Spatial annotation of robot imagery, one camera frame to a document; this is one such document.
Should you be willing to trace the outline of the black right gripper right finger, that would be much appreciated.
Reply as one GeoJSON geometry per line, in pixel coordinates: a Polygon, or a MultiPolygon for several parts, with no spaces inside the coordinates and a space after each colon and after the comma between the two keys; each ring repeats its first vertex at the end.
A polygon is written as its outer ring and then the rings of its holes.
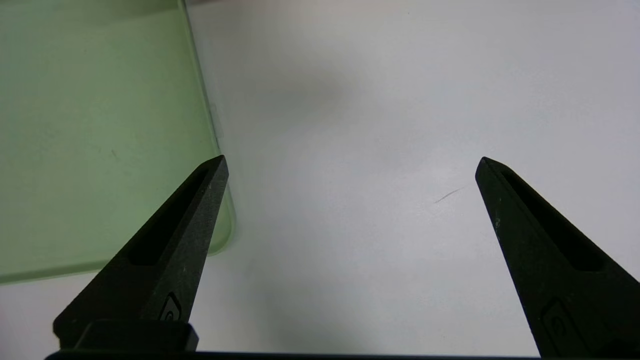
{"type": "Polygon", "coordinates": [[[475,181],[542,357],[637,357],[640,285],[502,162],[475,181]]]}

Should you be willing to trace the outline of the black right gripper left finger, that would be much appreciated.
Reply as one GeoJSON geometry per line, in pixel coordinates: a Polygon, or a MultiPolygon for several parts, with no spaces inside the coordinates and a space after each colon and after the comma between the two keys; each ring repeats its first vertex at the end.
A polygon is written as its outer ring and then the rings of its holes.
{"type": "Polygon", "coordinates": [[[57,316],[62,351],[194,351],[189,319],[226,192],[202,162],[57,316]]]}

